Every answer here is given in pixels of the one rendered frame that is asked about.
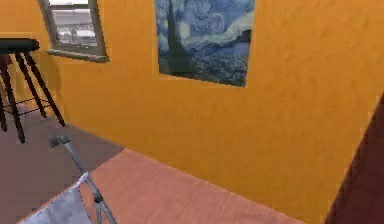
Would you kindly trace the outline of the blue swirly night sky painting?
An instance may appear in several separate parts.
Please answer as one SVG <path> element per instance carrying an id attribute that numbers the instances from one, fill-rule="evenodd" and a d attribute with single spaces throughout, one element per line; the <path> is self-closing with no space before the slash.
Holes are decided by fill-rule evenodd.
<path id="1" fill-rule="evenodd" d="M 155 0 L 164 75 L 246 85 L 256 0 Z"/>

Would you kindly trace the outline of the grey framed window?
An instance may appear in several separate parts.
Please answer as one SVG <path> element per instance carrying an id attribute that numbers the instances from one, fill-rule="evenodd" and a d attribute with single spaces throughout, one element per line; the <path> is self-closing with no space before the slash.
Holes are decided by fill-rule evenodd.
<path id="1" fill-rule="evenodd" d="M 49 55 L 106 63 L 98 0 L 37 0 L 50 44 Z"/>

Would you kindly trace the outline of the black tall stool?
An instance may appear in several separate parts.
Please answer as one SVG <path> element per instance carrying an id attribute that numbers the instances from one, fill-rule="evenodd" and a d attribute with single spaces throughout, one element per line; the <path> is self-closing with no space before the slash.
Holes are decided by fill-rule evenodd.
<path id="1" fill-rule="evenodd" d="M 19 141 L 22 144 L 25 143 L 26 138 L 20 117 L 25 113 L 22 114 L 18 111 L 17 105 L 20 104 L 20 101 L 16 101 L 11 85 L 11 77 L 8 72 L 8 66 L 11 64 L 11 54 L 15 56 L 16 62 L 18 63 L 19 68 L 24 75 L 24 78 L 29 86 L 30 92 L 32 93 L 32 98 L 30 98 L 29 100 L 34 100 L 36 102 L 38 110 L 44 118 L 47 117 L 45 109 L 47 107 L 51 107 L 59 123 L 62 126 L 65 126 L 64 118 L 62 117 L 56 103 L 54 102 L 52 95 L 45 81 L 42 78 L 40 70 L 36 65 L 36 62 L 31 56 L 31 52 L 37 51 L 39 48 L 40 45 L 36 39 L 0 38 L 0 77 L 2 78 L 2 81 L 5 85 L 5 92 L 7 94 L 7 99 L 9 102 L 8 105 L 4 105 L 0 94 L 0 127 L 4 132 L 6 132 L 8 129 L 5 119 L 5 113 L 6 108 L 9 107 L 11 109 L 10 114 L 13 116 L 14 119 L 14 124 L 16 127 Z M 38 96 L 37 90 L 33 84 L 31 76 L 29 75 L 27 67 L 31 68 L 33 75 L 35 76 L 41 90 L 45 95 L 45 99 L 41 99 Z"/>

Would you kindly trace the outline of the dark brown wooden panel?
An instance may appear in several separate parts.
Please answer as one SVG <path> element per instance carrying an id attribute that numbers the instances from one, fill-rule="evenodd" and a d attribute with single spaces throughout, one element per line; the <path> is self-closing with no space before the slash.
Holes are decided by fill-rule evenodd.
<path id="1" fill-rule="evenodd" d="M 384 224 L 384 92 L 324 224 Z"/>

